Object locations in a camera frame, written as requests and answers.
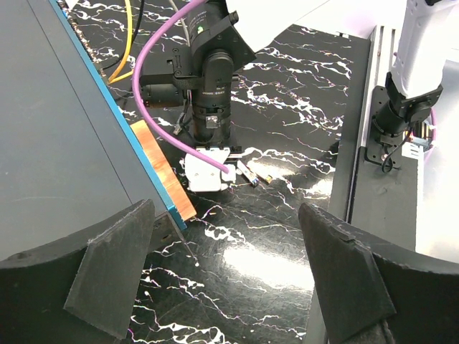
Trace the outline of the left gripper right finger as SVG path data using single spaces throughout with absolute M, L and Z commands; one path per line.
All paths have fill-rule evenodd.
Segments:
M 458 264 L 299 208 L 330 343 L 457 343 Z

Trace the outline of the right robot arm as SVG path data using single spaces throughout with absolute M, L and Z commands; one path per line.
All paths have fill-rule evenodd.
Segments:
M 440 84 L 448 54 L 448 18 L 456 1 L 408 1 L 394 64 L 387 73 L 389 96 L 377 130 L 396 135 L 424 120 L 442 92 Z M 279 33 L 299 20 L 308 1 L 190 1 L 148 40 L 133 71 L 133 94 L 143 118 L 164 140 L 208 166 L 227 173 L 216 161 L 162 130 L 148 114 L 146 87 L 160 85 L 191 95 L 197 134 L 207 145 L 227 139 L 230 89 L 234 73 L 251 63 Z M 186 22 L 190 45 L 172 58 L 166 74 L 143 72 L 151 48 L 179 20 Z

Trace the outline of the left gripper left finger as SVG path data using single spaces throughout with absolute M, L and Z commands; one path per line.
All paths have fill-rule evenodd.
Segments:
M 1 342 L 120 343 L 154 215 L 153 201 L 142 200 L 1 261 Z

